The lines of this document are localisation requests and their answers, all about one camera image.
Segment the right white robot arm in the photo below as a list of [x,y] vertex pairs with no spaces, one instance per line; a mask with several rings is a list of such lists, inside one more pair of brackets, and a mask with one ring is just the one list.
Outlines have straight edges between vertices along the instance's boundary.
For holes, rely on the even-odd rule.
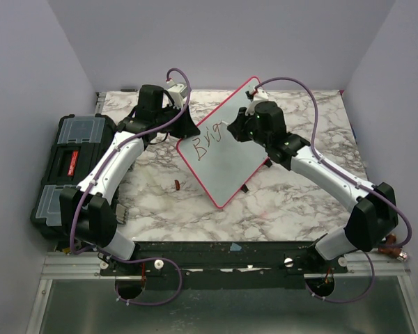
[[261,146],[272,162],[312,181],[349,212],[346,225],[318,239],[315,250],[307,254],[312,271],[323,272],[339,255],[379,247],[397,226],[393,188],[386,183],[375,186],[314,154],[308,140],[287,131],[283,111],[275,102],[259,102],[253,111],[239,108],[227,129],[236,141]]

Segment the pink framed whiteboard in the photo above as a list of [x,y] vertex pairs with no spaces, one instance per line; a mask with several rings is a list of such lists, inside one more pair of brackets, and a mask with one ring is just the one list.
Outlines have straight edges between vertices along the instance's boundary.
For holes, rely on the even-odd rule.
[[237,142],[221,120],[231,124],[249,100],[246,92],[260,83],[251,77],[197,124],[198,136],[180,139],[178,154],[217,208],[223,208],[268,159],[249,141]]

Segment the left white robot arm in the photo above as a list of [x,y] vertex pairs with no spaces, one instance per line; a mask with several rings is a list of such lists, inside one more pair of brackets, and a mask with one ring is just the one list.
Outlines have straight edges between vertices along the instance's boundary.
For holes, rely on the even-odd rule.
[[168,88],[143,85],[137,105],[118,123],[113,139],[93,170],[77,186],[62,190],[61,223],[71,246],[79,240],[117,257],[126,275],[140,268],[135,243],[118,231],[114,195],[130,167],[159,134],[175,138],[199,135],[189,114],[191,89],[167,80]]

